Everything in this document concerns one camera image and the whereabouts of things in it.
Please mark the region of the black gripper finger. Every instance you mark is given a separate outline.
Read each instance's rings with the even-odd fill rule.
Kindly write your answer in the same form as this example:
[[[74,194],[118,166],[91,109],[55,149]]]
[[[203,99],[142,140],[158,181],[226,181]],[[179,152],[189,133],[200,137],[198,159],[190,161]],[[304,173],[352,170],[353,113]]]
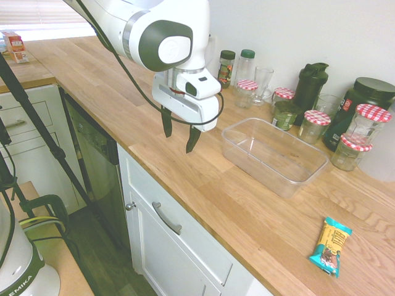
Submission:
[[[160,107],[160,112],[165,136],[169,138],[172,135],[172,112],[163,105]]]
[[[190,153],[193,151],[195,145],[197,144],[201,135],[201,131],[195,128],[193,125],[189,127],[189,138],[186,143],[186,153]]]

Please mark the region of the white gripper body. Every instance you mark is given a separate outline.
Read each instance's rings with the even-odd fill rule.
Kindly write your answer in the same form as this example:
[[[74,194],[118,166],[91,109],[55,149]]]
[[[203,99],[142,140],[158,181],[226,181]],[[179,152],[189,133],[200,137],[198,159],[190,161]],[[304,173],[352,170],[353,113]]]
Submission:
[[[165,84],[164,72],[154,75],[152,85],[153,99],[160,105],[189,123],[203,123],[213,119],[219,111],[219,102],[215,96],[196,99],[189,94],[176,94]],[[217,119],[194,127],[202,132],[210,131],[217,125]]]

